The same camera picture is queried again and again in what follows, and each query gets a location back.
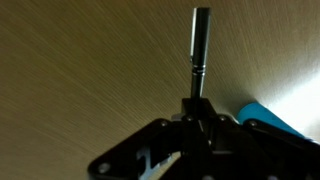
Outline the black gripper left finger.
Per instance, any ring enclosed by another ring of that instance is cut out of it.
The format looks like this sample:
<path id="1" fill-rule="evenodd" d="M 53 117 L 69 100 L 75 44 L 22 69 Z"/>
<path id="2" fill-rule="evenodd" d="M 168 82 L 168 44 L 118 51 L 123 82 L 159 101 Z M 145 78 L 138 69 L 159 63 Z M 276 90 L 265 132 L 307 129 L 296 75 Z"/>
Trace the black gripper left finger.
<path id="1" fill-rule="evenodd" d="M 97 157 L 88 166 L 89 180 L 146 180 L 175 152 L 181 157 L 163 178 L 199 179 L 193 147 L 197 105 L 198 100 L 183 99 L 180 121 L 156 119 Z"/>

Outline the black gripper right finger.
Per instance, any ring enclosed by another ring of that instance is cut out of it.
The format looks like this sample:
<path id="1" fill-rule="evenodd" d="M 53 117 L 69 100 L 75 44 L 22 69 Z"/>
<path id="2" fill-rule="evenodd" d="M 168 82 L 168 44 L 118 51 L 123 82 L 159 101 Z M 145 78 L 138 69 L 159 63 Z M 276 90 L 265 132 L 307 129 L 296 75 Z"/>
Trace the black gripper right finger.
<path id="1" fill-rule="evenodd" d="M 199 172 L 203 180 L 320 180 L 320 145 L 249 119 L 240 124 L 199 101 L 209 144 Z"/>

